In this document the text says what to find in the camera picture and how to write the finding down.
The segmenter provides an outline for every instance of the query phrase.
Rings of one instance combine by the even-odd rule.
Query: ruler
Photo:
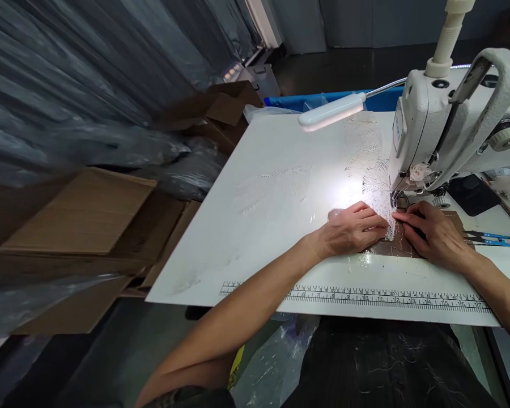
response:
[[[242,282],[238,280],[225,280],[221,286],[219,296],[227,296],[241,284]],[[296,284],[285,299],[344,305],[493,314],[489,305],[479,295],[452,292]]]

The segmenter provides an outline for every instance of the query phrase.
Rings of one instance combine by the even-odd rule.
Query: concrete floor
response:
[[[134,406],[149,375],[193,327],[194,322],[185,319],[185,310],[185,306],[121,299],[56,406]],[[250,357],[279,325],[279,322],[269,321],[246,344],[239,377]],[[452,325],[452,329],[478,380],[501,407],[506,407],[504,393],[481,328]]]
[[[480,40],[459,41],[452,54],[454,65],[471,63],[486,46]],[[425,69],[435,47],[333,48],[287,56],[273,70],[283,96],[374,89],[406,77],[412,69]]]

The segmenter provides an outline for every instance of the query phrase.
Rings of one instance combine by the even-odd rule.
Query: right hand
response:
[[[466,274],[484,258],[467,245],[441,210],[426,201],[411,205],[405,213],[394,212],[393,218],[404,223],[404,236],[415,250],[437,265]],[[413,227],[419,228],[425,238]]]

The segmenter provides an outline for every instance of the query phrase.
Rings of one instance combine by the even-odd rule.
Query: forearm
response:
[[[210,310],[158,368],[161,374],[236,351],[272,316],[320,259],[301,239]]]
[[[465,278],[489,304],[510,334],[510,279],[491,260],[480,256]]]

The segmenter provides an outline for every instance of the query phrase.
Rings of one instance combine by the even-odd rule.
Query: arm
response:
[[[393,217],[405,223],[404,235],[421,256],[464,276],[510,333],[510,279],[469,247],[442,211],[421,201]],[[419,228],[425,238],[414,228]]]
[[[232,363],[228,357],[267,322],[300,278],[325,258],[372,245],[385,236],[387,226],[373,209],[359,202],[303,237],[199,320],[151,375],[136,406],[185,385],[226,386],[226,366],[230,369]]]

